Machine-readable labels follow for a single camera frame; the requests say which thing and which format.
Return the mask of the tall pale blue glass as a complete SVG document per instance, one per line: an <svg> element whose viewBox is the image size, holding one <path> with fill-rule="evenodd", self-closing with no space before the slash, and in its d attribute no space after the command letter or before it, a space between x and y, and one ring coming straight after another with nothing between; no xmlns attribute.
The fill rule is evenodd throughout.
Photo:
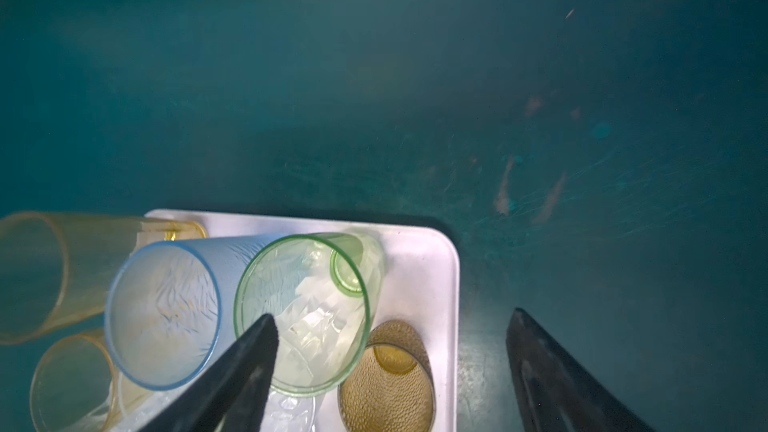
<svg viewBox="0 0 768 432"><path fill-rule="evenodd" d="M275 234L164 241L119 269L105 309L109 353L135 384L189 383L236 340L234 301L251 261Z"/></svg>

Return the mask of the clear faceted glass back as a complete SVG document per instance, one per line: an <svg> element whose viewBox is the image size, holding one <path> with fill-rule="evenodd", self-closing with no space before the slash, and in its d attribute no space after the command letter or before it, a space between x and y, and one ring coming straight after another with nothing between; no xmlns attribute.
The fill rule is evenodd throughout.
<svg viewBox="0 0 768 432"><path fill-rule="evenodd" d="M260 432L311 432L315 430L315 397L293 397L271 390Z"/></svg>

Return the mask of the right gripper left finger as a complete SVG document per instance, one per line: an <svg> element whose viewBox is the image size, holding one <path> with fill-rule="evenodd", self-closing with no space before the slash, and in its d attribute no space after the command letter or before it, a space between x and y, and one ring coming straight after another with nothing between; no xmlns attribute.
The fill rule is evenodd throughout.
<svg viewBox="0 0 768 432"><path fill-rule="evenodd" d="M258 431L279 345L274 317L264 314L145 431Z"/></svg>

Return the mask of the small dark brown cup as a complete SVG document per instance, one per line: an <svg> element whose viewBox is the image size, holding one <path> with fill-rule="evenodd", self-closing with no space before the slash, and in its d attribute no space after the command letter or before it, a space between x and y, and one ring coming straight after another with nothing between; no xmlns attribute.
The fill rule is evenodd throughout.
<svg viewBox="0 0 768 432"><path fill-rule="evenodd" d="M402 320L373 329L337 398L348 431L430 431L436 392L428 353L416 329Z"/></svg>

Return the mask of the tall pale green glass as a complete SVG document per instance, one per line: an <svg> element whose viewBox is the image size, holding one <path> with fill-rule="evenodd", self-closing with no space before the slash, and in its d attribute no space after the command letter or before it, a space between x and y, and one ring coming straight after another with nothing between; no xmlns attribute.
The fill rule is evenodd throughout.
<svg viewBox="0 0 768 432"><path fill-rule="evenodd" d="M278 350L271 386L294 397L336 388L360 361L387 274L386 254L359 231L278 238L246 267L234 299L242 335L273 317Z"/></svg>

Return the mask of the lilac plastic tray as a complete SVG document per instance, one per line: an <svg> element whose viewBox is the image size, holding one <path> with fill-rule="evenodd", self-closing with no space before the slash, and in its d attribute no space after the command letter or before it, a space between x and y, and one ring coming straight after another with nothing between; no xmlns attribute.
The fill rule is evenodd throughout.
<svg viewBox="0 0 768 432"><path fill-rule="evenodd" d="M156 209L150 217L197 222L206 229L206 238L348 231L375 237L386 254L387 274L373 324L400 319L416 329L436 386L434 427L456 429L460 259L442 232L408 225L174 209Z"/></svg>

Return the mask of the tall yellow glass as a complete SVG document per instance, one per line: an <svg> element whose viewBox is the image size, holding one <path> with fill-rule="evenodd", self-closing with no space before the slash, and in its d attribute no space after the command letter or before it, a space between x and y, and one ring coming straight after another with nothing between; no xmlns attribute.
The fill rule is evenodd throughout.
<svg viewBox="0 0 768 432"><path fill-rule="evenodd" d="M16 345L102 313L122 264L157 242L206 238L194 221L65 212L1 219L1 343Z"/></svg>

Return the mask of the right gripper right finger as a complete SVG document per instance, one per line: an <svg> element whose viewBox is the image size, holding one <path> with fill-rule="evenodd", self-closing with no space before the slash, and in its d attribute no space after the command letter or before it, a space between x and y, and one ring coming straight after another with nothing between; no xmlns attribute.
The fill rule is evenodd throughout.
<svg viewBox="0 0 768 432"><path fill-rule="evenodd" d="M526 431L650 431L529 313L512 313L506 349Z"/></svg>

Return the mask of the amber faceted glass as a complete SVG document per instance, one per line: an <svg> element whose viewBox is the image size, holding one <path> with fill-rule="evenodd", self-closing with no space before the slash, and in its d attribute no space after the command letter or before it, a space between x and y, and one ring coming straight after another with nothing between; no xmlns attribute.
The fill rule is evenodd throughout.
<svg viewBox="0 0 768 432"><path fill-rule="evenodd" d="M38 431L108 431L151 395L120 372L98 328L44 353L30 387L30 414Z"/></svg>

